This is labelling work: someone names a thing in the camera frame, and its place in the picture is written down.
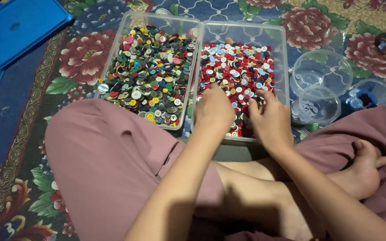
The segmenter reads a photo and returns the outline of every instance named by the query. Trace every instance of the white button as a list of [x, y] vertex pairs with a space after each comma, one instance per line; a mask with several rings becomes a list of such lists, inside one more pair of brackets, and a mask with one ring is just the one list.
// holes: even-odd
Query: white button
[[100, 94], [105, 94], [108, 90], [109, 90], [109, 87], [106, 84], [100, 84], [98, 86], [98, 91]]
[[162, 116], [162, 112], [161, 112], [160, 110], [156, 110], [156, 111], [154, 112], [154, 116], [155, 116], [155, 117], [161, 117], [161, 116]]
[[141, 91], [139, 91], [139, 90], [133, 91], [131, 95], [132, 95], [132, 98], [133, 98], [134, 100], [138, 100], [138, 99], [140, 99], [141, 96], [142, 96]]

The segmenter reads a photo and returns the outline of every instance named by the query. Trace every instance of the bare foot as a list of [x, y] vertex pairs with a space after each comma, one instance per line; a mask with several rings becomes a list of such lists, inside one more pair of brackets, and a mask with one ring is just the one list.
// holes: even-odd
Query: bare foot
[[328, 174], [332, 181], [357, 200], [371, 196], [379, 187], [377, 168], [386, 164], [386, 156], [378, 156], [375, 147], [368, 141], [356, 141], [357, 157], [346, 170]]

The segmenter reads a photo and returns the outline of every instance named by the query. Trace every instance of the patterned carpet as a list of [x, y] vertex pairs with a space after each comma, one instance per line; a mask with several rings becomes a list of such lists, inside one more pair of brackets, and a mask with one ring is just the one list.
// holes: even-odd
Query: patterned carpet
[[[300, 55], [322, 47], [331, 29], [345, 36], [336, 44], [344, 47], [354, 83], [386, 78], [386, 55], [372, 48], [374, 36], [386, 28], [386, 3], [381, 0], [67, 0], [64, 7], [76, 21], [48, 41], [3, 165], [0, 240], [78, 240], [47, 164], [44, 133], [55, 113], [94, 95], [125, 12], [281, 25], [287, 30], [289, 72]], [[306, 29], [312, 34], [305, 35]], [[175, 136], [189, 135], [190, 115], [191, 107], [184, 129]], [[299, 141], [314, 129], [294, 128], [293, 135]]]

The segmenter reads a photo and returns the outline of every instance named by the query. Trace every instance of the mauve trousers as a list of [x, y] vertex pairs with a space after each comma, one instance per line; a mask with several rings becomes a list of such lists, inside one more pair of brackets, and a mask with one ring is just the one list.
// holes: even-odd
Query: mauve trousers
[[[355, 112], [296, 148], [322, 172], [337, 172], [354, 158], [352, 142], [358, 139], [386, 156], [386, 107]], [[46, 130], [47, 157], [80, 239], [122, 240], [183, 147], [165, 130], [104, 100], [80, 100], [59, 111]], [[381, 185], [364, 205], [386, 221], [386, 165], [379, 173]], [[197, 203], [216, 204], [222, 195], [211, 164]], [[288, 240], [251, 230], [224, 237], [214, 222], [193, 220], [191, 240]]]

